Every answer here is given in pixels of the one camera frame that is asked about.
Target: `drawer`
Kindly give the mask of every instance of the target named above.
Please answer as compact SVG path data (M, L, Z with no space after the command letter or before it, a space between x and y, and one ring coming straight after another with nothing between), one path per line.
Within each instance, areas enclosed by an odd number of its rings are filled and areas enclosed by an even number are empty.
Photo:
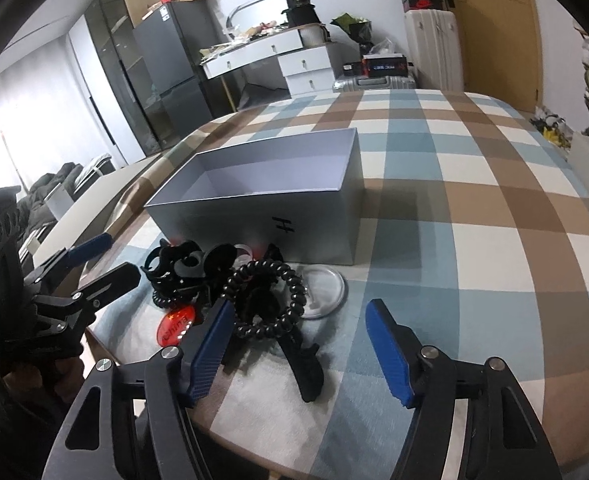
M281 65L281 72L284 75L294 75L332 67L330 56L325 46L307 48L306 50L279 56L279 65Z
M325 68L324 70L289 75L286 77L286 81L290 95L294 97L298 94L332 90L335 74L331 68Z
M212 79L213 77L246 65L248 62L245 61L246 56L244 49L245 47L241 47L205 63L204 70L206 71L208 79Z
M289 30L275 34L271 38L254 41L244 46L246 63L252 63L265 59L266 57L277 56L285 52L291 52L303 48L298 30Z

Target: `ceiling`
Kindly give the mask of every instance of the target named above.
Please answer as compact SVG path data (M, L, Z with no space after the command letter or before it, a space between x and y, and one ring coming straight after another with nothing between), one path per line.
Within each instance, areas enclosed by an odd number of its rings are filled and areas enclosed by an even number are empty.
M33 50L66 34L92 0L46 0L0 55L0 73Z

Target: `white suitcase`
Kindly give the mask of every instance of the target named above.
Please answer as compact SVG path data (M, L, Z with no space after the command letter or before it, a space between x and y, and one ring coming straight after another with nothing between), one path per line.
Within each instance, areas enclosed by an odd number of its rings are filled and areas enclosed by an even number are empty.
M405 13L405 31L418 87L463 92L463 59L454 13L409 10Z

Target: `metal screw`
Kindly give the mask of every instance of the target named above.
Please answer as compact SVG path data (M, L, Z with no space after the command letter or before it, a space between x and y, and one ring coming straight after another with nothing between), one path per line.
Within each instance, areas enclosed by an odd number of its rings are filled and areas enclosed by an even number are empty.
M167 346L161 351L161 357L164 359L172 359L178 356L178 348L176 346Z
M498 357L492 357L492 359L490 359L489 365L490 365L490 368L492 368L493 370L496 370L497 372L501 372L501 371L505 370L505 361L503 361L503 359L500 359Z
M105 372L112 366L112 361L110 359L101 359L95 368L100 372Z
M439 351L433 346L424 346L421 348L421 355L426 359L436 359L439 357Z

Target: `red oval sticker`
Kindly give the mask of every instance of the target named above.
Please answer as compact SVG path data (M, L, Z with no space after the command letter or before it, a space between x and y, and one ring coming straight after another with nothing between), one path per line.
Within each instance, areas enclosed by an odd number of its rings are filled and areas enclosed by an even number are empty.
M165 314L157 329L157 343L163 347L178 346L195 317L196 312L191 304Z

